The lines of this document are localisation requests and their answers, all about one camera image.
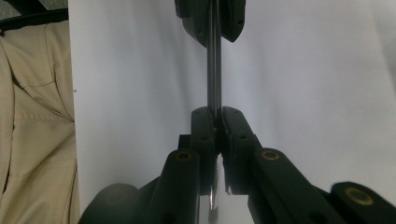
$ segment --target black mount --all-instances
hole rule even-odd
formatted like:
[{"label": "black mount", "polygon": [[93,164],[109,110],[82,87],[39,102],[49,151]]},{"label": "black mount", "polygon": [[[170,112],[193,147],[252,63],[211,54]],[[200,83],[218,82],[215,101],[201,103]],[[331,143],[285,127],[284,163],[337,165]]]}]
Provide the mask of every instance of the black mount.
[{"label": "black mount", "polygon": [[[221,35],[234,42],[245,24],[246,0],[219,0]],[[184,29],[204,47],[209,38],[210,0],[175,0],[177,16],[183,20]]]},{"label": "black mount", "polygon": [[[219,154],[227,190],[248,195],[256,224],[396,223],[396,208],[362,185],[338,183],[330,193],[312,186],[282,152],[262,147],[241,111],[221,106],[220,33],[239,36],[245,0],[176,0],[176,7],[187,32],[207,47],[208,106],[191,112],[191,134],[179,137],[160,177],[142,189],[103,189],[80,224],[198,223],[199,196],[216,196]],[[209,223],[217,223],[210,205]]]}]

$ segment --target steel rod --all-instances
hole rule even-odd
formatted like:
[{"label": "steel rod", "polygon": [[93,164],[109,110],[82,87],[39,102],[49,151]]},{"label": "steel rod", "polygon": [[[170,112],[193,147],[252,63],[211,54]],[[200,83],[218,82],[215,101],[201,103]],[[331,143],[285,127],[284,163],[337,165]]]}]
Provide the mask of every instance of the steel rod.
[{"label": "steel rod", "polygon": [[221,23],[219,0],[209,0],[207,39],[207,106],[217,128],[221,112]]}]

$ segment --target black metal bracket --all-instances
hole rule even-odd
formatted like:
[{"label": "black metal bracket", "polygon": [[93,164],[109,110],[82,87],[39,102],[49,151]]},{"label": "black metal bracket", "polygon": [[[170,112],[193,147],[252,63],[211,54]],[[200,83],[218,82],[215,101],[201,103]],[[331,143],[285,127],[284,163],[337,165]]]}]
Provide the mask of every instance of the black metal bracket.
[{"label": "black metal bracket", "polygon": [[396,223],[396,208],[371,189],[350,182],[335,184],[330,193],[315,188],[282,152],[261,147],[241,111],[222,111],[225,139],[213,134],[207,107],[194,110],[191,134],[180,136],[159,178],[139,190],[120,184],[103,189],[79,223],[198,223],[199,195],[210,190],[219,146],[227,185],[233,194],[248,195],[256,224]]},{"label": "black metal bracket", "polygon": [[[219,0],[221,35],[231,42],[238,38],[244,28],[245,4],[246,0]],[[207,47],[209,0],[175,0],[175,6],[187,33]]]}]

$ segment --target beige cloth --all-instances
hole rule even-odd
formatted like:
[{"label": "beige cloth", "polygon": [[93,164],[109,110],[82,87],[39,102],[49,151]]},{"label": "beige cloth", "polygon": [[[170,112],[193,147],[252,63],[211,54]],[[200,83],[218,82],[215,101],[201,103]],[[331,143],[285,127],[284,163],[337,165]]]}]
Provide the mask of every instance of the beige cloth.
[{"label": "beige cloth", "polygon": [[77,223],[68,22],[0,37],[0,223]]}]

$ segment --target white backdrop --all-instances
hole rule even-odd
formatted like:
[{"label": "white backdrop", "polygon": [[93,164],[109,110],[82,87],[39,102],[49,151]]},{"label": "white backdrop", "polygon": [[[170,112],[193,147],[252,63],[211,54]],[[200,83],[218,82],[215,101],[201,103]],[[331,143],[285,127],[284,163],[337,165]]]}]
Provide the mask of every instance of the white backdrop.
[{"label": "white backdrop", "polygon": [[[178,135],[190,133],[190,112],[206,105],[206,56],[174,1],[69,8],[84,210],[107,185],[142,187],[161,173]],[[242,110],[262,145],[286,153],[312,184],[350,180],[396,204],[396,26],[384,23],[395,8],[247,0],[244,31],[222,43],[223,104]],[[219,223],[252,223],[247,197],[222,193],[219,207]]]}]

